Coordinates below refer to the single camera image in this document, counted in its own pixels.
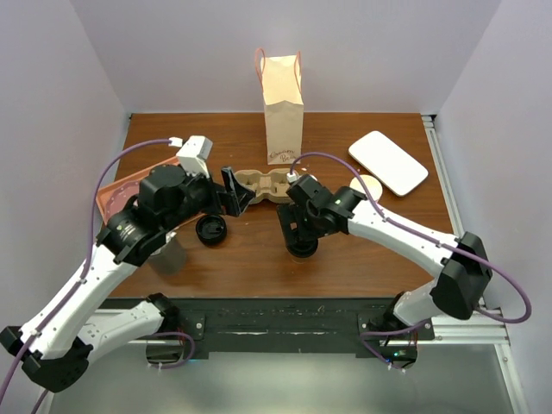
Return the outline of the black plastic cup lid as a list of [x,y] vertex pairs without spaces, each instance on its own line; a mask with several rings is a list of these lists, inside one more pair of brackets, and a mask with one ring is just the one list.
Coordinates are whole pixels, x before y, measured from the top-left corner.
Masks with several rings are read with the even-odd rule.
[[318,248],[318,240],[315,241],[303,241],[289,244],[286,246],[287,251],[297,257],[309,257],[312,256]]

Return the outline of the brown paper takeout bag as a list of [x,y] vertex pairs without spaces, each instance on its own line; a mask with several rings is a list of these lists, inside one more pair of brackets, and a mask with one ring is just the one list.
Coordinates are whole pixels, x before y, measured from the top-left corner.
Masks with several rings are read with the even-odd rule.
[[304,124],[301,53],[268,57],[255,50],[262,92],[269,165],[291,164],[300,154]]

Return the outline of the single paper coffee cup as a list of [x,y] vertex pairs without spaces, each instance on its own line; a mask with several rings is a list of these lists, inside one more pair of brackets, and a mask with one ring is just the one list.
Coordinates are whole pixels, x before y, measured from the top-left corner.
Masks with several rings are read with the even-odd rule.
[[309,257],[297,257],[297,256],[290,256],[290,259],[295,263],[307,263],[312,260],[312,256]]

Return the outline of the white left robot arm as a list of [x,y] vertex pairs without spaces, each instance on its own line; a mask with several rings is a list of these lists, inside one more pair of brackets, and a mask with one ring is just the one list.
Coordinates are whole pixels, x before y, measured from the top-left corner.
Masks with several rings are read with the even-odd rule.
[[223,183],[210,176],[204,158],[179,156],[176,165],[154,167],[137,194],[97,235],[83,265],[34,318],[1,332],[3,347],[35,384],[61,392],[93,362],[143,336],[178,333],[179,310],[155,293],[106,323],[86,322],[110,293],[167,243],[180,224],[199,213],[240,216],[254,199],[231,167]]

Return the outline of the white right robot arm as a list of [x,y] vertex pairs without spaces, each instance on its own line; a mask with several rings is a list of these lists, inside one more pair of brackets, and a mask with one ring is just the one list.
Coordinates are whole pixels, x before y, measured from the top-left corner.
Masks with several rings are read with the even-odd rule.
[[289,173],[286,179],[291,201],[277,212],[289,253],[308,258],[317,251],[319,239],[343,233],[376,242],[433,277],[398,294],[370,327],[402,339],[432,317],[468,320],[473,315],[492,277],[477,235],[467,232],[457,238],[426,228],[372,204],[366,194],[348,186],[331,192],[309,174]]

